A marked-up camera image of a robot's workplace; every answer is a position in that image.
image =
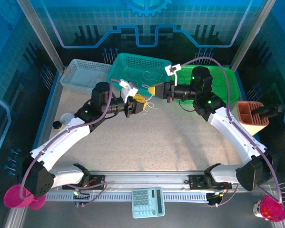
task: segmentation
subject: pink cup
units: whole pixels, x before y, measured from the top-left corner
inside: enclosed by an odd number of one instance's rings
[[[30,192],[24,188],[23,196],[28,196]],[[38,210],[45,204],[45,196],[34,197],[33,195],[26,198],[20,198],[20,184],[12,186],[4,196],[4,204],[7,208],[24,208],[30,206],[32,210]]]

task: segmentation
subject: orange pen holder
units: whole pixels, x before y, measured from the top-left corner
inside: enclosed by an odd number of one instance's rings
[[[251,115],[251,111],[264,105],[256,101],[238,101],[236,106],[232,109],[232,115],[239,121],[239,123],[251,135],[255,135],[263,128],[267,127],[269,120],[267,117],[261,120],[259,114]]]

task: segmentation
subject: calculator keypad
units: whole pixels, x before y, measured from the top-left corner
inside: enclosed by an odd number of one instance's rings
[[[152,193],[150,190],[134,190],[132,192],[133,215],[139,217],[153,217],[156,211],[152,207]]]

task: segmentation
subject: wire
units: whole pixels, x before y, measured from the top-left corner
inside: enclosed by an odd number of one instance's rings
[[[223,182],[223,184],[224,184],[224,186],[226,187],[226,190],[227,190],[227,192],[226,192],[225,194],[227,194],[227,193],[228,193],[227,183],[226,183],[226,182]]]
[[[181,104],[180,104],[180,100],[179,100],[179,106],[183,109],[183,110],[185,110],[186,112],[188,112],[188,113],[192,113],[192,112],[194,112],[195,111],[195,109],[193,109],[193,110],[187,110],[187,109],[184,109],[182,106],[181,106]]]
[[[115,114],[113,114],[112,116],[105,118],[105,120],[109,120],[109,119],[115,117],[116,115],[118,115],[118,113],[115,113]]]
[[[148,85],[146,85],[146,84],[143,84],[143,85],[141,85],[142,87],[144,87],[144,88],[146,88],[146,89],[148,89],[149,88],[149,86]],[[154,105],[154,103],[152,103],[152,102],[149,102],[149,100],[151,100],[153,98],[153,95],[152,96],[150,96],[148,99],[144,99],[144,101],[146,101],[147,102],[147,106],[149,107],[149,108],[152,108],[152,109],[157,109],[156,107],[155,107],[155,105]]]
[[[82,206],[87,206],[87,205],[93,203],[94,201],[96,201],[96,200],[102,195],[102,193],[106,190],[107,187],[108,187],[108,185],[106,184],[106,185],[104,186],[104,189],[102,189],[102,191],[101,191],[95,198],[93,198],[93,199],[92,199],[90,202],[88,202],[88,203],[83,203]]]
[[[92,179],[90,180],[86,185],[84,185],[84,187],[88,187],[91,185],[92,182],[96,181],[96,179]]]
[[[91,99],[87,100],[83,106],[87,106],[90,101],[91,101]]]
[[[88,193],[83,193],[82,190],[79,190],[79,193],[80,193],[81,195],[83,195],[83,196],[89,196]]]
[[[116,79],[111,79],[110,82],[109,82],[109,95],[108,95],[108,103],[105,107],[105,110],[104,112],[102,113],[102,115],[97,119],[97,120],[94,120],[90,123],[84,123],[84,124],[81,124],[81,125],[78,125],[78,126],[73,126],[73,127],[70,127],[66,130],[64,130],[63,132],[61,132],[60,134],[58,134],[56,137],[54,137],[51,141],[48,142],[48,144],[44,147],[44,149],[42,151],[40,151],[40,153],[36,156],[36,158],[31,162],[31,164],[29,165],[29,167],[27,168],[25,174],[24,174],[24,177],[23,177],[23,180],[22,180],[22,183],[20,185],[20,198],[23,200],[23,199],[26,199],[30,196],[32,196],[32,194],[29,194],[28,196],[23,196],[23,191],[24,191],[24,186],[25,186],[25,182],[26,182],[26,179],[28,177],[28,174],[30,173],[33,165],[37,162],[37,160],[44,154],[44,152],[57,140],[59,139],[60,137],[62,137],[63,135],[71,132],[72,130],[74,129],[77,129],[79,127],[85,127],[85,126],[90,126],[90,125],[93,125],[97,122],[99,122],[100,120],[102,120],[106,113],[108,112],[108,109],[109,109],[109,106],[110,106],[110,102],[112,100],[112,96],[113,96],[113,81],[114,82],[120,82],[119,80],[116,80]]]
[[[88,196],[86,196],[86,197],[77,197],[77,196],[75,196],[75,200],[86,200],[86,199],[89,199],[89,194],[82,194],[82,195],[88,195]]]
[[[230,196],[230,198],[227,199],[225,202],[220,203],[220,204],[216,204],[215,206],[210,205],[210,207],[211,207],[211,208],[213,208],[213,207],[219,207],[219,206],[222,206],[222,205],[228,203],[228,202],[235,196],[235,194],[236,194],[236,192],[237,192],[237,190],[238,190],[238,187],[239,187],[239,184],[237,184],[236,189],[234,190],[233,194],[232,194],[232,195]]]
[[[87,189],[93,189],[95,187],[102,186],[102,185],[105,185],[104,188],[102,189],[102,191],[94,199],[92,199],[90,202],[83,203],[83,205],[82,205],[82,206],[87,206],[88,204],[93,203],[96,199],[98,199],[104,193],[104,191],[108,187],[108,183],[107,182],[103,182],[101,184],[95,184],[95,185],[92,185],[92,186],[89,186],[89,187],[77,187],[77,186],[72,185],[72,184],[68,184],[67,186],[69,186],[71,188],[74,188],[74,189],[87,190]]]
[[[259,154],[262,156],[262,158],[264,159],[264,161],[266,162],[267,166],[269,167],[272,177],[274,179],[275,182],[275,186],[277,189],[277,193],[279,196],[279,199],[276,199],[275,197],[273,197],[268,191],[266,191],[265,189],[263,189],[262,187],[259,187],[259,189],[261,189],[263,192],[265,192],[267,195],[271,196],[277,203],[282,203],[282,193],[281,193],[281,189],[279,186],[279,181],[277,180],[276,177],[276,173],[274,168],[272,167],[270,161],[268,160],[268,158],[264,155],[264,153],[261,151],[261,149],[257,146],[257,144],[232,120],[231,118],[231,114],[230,114],[230,86],[229,86],[229,81],[227,78],[227,74],[224,70],[224,68],[222,67],[222,65],[217,62],[215,59],[211,58],[211,57],[198,57],[198,58],[194,58],[184,64],[181,65],[181,67],[184,67],[190,63],[193,63],[197,60],[201,60],[201,59],[208,59],[214,63],[216,63],[219,68],[221,68],[221,70],[223,71],[224,77],[225,77],[225,81],[226,81],[226,86],[227,86],[227,104],[226,104],[226,114],[228,116],[229,121],[233,124],[233,126],[254,146],[256,147],[257,152],[259,152]]]

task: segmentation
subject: glass panel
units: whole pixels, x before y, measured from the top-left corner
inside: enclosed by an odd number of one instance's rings
[[[31,3],[65,64],[73,58],[110,63],[102,54],[107,54],[104,48],[112,48],[112,54],[128,52],[168,58],[172,62],[208,55],[227,65],[263,1],[32,0]]]
[[[259,136],[268,149],[280,155],[278,171],[285,172],[285,1],[276,1],[238,72],[243,97],[246,94],[247,100],[284,108],[269,119]]]
[[[4,194],[17,184],[16,153],[31,151],[53,82],[40,75],[44,64],[54,70],[42,48],[17,2],[0,1],[0,227]]]

